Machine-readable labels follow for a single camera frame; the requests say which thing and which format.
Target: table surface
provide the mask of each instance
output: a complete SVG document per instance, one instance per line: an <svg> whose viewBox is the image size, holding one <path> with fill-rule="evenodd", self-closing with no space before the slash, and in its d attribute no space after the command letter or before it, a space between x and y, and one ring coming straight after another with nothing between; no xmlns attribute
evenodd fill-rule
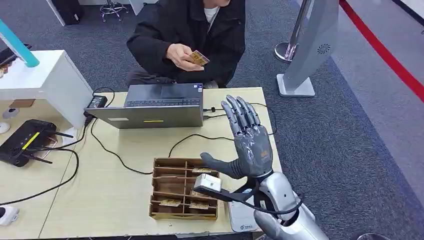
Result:
<svg viewBox="0 0 424 240"><path fill-rule="evenodd" d="M0 112L3 113L8 109L11 103L11 101L0 101ZM60 131L71 127L49 103L45 100L36 100L32 107L20 108L18 115L14 118L0 118L0 122L7 122L11 126L8 132L0 134L0 144L31 118L52 122ZM25 198L59 184L71 153L52 151L46 158L53 164L32 160L24 167L15 167L0 161L0 203ZM56 192L57 189L27 201L12 204L13 207L20 209L19 217L9 226L0 226L0 239L38 238Z"/></svg>
<svg viewBox="0 0 424 240"><path fill-rule="evenodd" d="M116 93L112 107L123 106L126 92ZM204 108L221 108L220 102L227 94L241 96L250 103L265 104L262 88L205 89ZM104 93L112 99L112 93ZM268 130L271 123L266 107L255 105L259 117ZM207 112L207 115L223 114ZM131 168L151 172L153 160L167 157L171 147L190 134L208 137L232 138L226 117L205 120L203 127L126 129L115 127L99 120L94 134L105 147L119 154ZM273 168L281 171L277 148L270 136L273 148ZM224 202L219 201L218 219L181 220L149 217L152 176L140 175L124 168L113 155L104 151L88 134L85 143L75 147L80 158L76 178L58 191L45 221L40 238L105 237L123 235L173 235L209 232L211 234L232 232L229 212ZM209 152L217 159L231 161L237 157L233 142L207 140L192 137L177 146L172 157L198 158L201 152ZM75 160L69 162L64 179L74 172ZM223 187L235 190L246 179L234 180L221 175Z"/></svg>

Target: stool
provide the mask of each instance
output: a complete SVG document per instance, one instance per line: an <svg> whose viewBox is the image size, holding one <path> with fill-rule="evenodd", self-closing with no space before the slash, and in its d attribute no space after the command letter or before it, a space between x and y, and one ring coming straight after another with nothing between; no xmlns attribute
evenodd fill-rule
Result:
<svg viewBox="0 0 424 240"><path fill-rule="evenodd" d="M100 13L101 18L103 19L103 22L106 22L105 15L106 14L116 14L119 18L119 21L122 21L121 16L118 12L120 12L122 9L125 9L125 12L128 13L128 9L122 5L122 3L119 2L112 2L111 0L106 0L107 3L100 7Z"/></svg>

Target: robotic finger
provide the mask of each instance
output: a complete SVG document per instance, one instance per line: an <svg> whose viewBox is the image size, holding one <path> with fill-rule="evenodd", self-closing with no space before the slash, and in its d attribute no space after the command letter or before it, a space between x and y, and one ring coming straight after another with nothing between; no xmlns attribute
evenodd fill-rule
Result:
<svg viewBox="0 0 424 240"><path fill-rule="evenodd" d="M241 105L242 110L245 112L246 119L248 121L249 126L251 127L255 124L255 119L253 118L252 111L250 110L248 104L243 98L238 96L236 99L237 102Z"/></svg>
<svg viewBox="0 0 424 240"><path fill-rule="evenodd" d="M250 104L250 103L247 103L247 106L248 106L248 108L249 108L249 110L250 110L251 114L253 115L254 123L255 123L256 125L261 125L261 120L259 119L259 115L258 115L258 113L256 112L255 108L254 108L254 107L252 106L252 104Z"/></svg>
<svg viewBox="0 0 424 240"><path fill-rule="evenodd" d="M230 105L228 105L226 101L221 101L221 106L222 109L224 109L226 116L228 117L229 127L232 130L232 134L234 134L234 136L242 134L242 129L239 126L236 115L233 113L233 109L231 109Z"/></svg>
<svg viewBox="0 0 424 240"><path fill-rule="evenodd" d="M236 99L234 99L233 96L227 95L226 100L229 102L229 104L232 106L232 109L234 110L234 113L239 120L239 125L242 130L245 130L248 126L248 122L246 120L246 113L245 111L239 106L239 103Z"/></svg>

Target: white shirt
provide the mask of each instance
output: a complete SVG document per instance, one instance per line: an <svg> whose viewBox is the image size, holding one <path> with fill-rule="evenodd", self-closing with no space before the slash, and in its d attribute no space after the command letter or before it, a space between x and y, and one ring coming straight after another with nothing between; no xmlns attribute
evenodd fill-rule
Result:
<svg viewBox="0 0 424 240"><path fill-rule="evenodd" d="M204 15L206 16L206 20L208 23L210 23L209 29L207 30L208 33L209 33L209 30L211 30L212 24L214 24L215 18L217 17L219 10L220 10L219 6L215 8L204 9Z"/></svg>

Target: laptop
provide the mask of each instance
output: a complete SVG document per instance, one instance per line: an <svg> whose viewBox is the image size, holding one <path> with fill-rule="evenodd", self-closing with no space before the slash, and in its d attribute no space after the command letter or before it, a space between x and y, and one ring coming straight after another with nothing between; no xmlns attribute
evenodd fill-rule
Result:
<svg viewBox="0 0 424 240"><path fill-rule="evenodd" d="M85 108L117 129L203 126L201 83L131 85L123 107Z"/></svg>

